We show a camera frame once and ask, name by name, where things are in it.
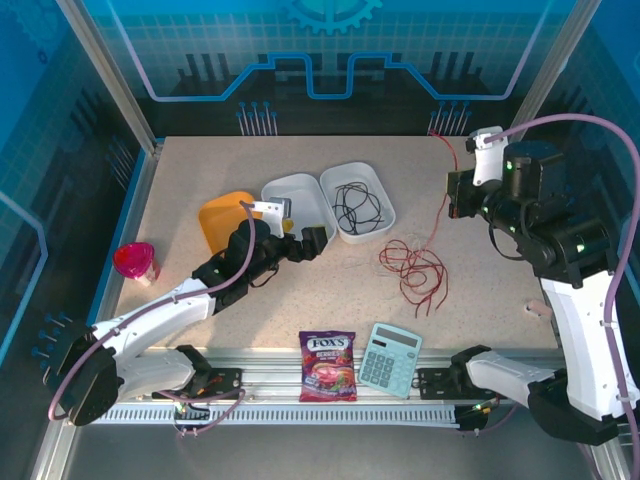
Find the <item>white label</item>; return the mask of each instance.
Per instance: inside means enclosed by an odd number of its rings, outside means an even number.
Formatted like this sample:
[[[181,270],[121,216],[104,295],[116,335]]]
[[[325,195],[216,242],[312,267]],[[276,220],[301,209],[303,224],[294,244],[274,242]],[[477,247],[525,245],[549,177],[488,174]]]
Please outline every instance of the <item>white label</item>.
[[[319,350],[344,350],[349,346],[349,338],[340,335],[330,338],[310,338],[307,340],[307,348],[311,352]]]

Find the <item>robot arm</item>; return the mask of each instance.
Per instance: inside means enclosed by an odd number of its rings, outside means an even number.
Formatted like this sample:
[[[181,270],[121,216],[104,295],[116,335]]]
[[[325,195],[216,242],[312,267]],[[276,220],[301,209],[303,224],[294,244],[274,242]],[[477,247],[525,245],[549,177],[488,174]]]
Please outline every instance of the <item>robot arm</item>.
[[[190,278],[151,303],[165,298],[173,298],[173,301],[148,311],[128,328],[117,330],[128,317],[150,304],[99,322],[94,327],[74,322],[63,330],[44,377],[44,383],[52,393],[78,358],[116,329],[116,335],[80,368],[59,402],[75,425],[91,423],[117,401],[142,394],[171,390],[191,398],[201,397],[199,392],[210,384],[212,367],[193,347],[181,346],[161,355],[140,354],[167,335],[230,307],[248,293],[258,277],[266,272],[277,272],[281,260],[313,260],[327,244],[324,227],[303,228],[302,240],[296,241],[293,235],[282,231],[281,219],[263,218],[254,222],[255,247],[248,268],[238,280],[217,291],[215,296],[204,293],[185,298],[184,294],[222,285],[239,271],[250,244],[247,220],[231,234],[226,250],[218,252]],[[271,233],[271,224],[280,225],[275,235]]]
[[[482,132],[472,134],[468,150],[476,149]],[[550,435],[599,445],[617,436],[615,419],[624,413],[603,323],[604,299],[615,265],[609,235],[599,219],[571,211],[565,192],[565,159],[552,145],[500,142],[478,154],[482,161],[475,171],[449,174],[449,216],[479,214],[490,231],[499,229],[516,241],[518,253],[532,265],[551,303],[566,370],[532,368],[486,347],[456,355],[454,368],[464,372],[470,384],[529,408]],[[481,175],[479,167],[484,170]],[[635,407],[640,391],[629,372],[615,308],[613,314]]]

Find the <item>calculator display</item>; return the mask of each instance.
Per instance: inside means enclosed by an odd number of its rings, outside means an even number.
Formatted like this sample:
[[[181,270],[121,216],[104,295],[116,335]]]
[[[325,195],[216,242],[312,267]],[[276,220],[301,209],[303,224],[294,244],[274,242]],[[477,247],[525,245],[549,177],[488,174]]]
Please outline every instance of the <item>calculator display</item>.
[[[418,340],[416,338],[405,337],[404,335],[400,335],[399,333],[392,332],[391,330],[387,330],[386,328],[382,327],[378,327],[378,329],[376,330],[376,335],[388,338],[389,340],[393,340],[404,345],[409,345],[410,347],[415,347],[416,345],[418,345]]]

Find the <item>glass panel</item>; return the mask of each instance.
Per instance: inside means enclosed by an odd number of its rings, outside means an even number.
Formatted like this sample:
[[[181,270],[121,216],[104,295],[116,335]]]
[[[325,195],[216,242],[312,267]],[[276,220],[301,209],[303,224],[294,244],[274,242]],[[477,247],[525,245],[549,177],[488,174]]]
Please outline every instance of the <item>glass panel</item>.
[[[0,65],[0,478],[28,478],[45,319],[87,319],[139,147],[55,2],[0,0]]]
[[[620,125],[640,145],[640,4],[602,2],[539,116],[580,112]],[[553,141],[568,157],[570,183],[578,202],[603,218],[618,237],[632,205],[633,165],[623,143],[585,123],[556,123],[530,130],[527,138]],[[618,315],[636,380],[640,377],[640,241],[618,292]]]
[[[85,3],[156,135],[459,135],[510,124],[574,0]]]

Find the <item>white plastic container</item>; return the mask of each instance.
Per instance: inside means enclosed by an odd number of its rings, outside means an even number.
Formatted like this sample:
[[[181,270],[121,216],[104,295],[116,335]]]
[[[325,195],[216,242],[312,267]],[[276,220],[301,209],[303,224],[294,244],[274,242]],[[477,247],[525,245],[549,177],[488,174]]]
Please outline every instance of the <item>white plastic container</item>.
[[[371,232],[367,231],[367,233],[354,235],[345,231],[338,224],[338,218],[341,216],[341,212],[338,211],[338,216],[336,216],[333,209],[337,188],[351,182],[363,182],[367,185],[369,192],[374,194],[378,197],[378,200],[380,200],[382,222],[380,222],[380,224],[378,224]],[[338,165],[337,167],[325,170],[320,176],[320,188],[322,188],[327,202],[329,203],[330,212],[333,216],[334,223],[338,228],[340,237],[347,243],[359,244],[376,240],[382,237],[396,221],[396,212],[391,205],[387,192],[384,190],[382,183],[380,183],[380,179],[376,175],[376,172],[366,163],[346,163],[344,165]],[[375,216],[376,213],[377,211],[374,209],[373,205],[369,204],[365,204],[358,209],[358,216],[361,215],[361,218],[371,218]]]
[[[327,245],[336,236],[336,219],[329,208],[318,181],[306,173],[296,173],[287,177],[278,178],[267,183],[260,194],[262,200],[267,201],[271,197],[284,197],[291,199],[291,220],[293,229],[290,233],[296,240],[302,240],[304,227],[324,225],[327,229]]]

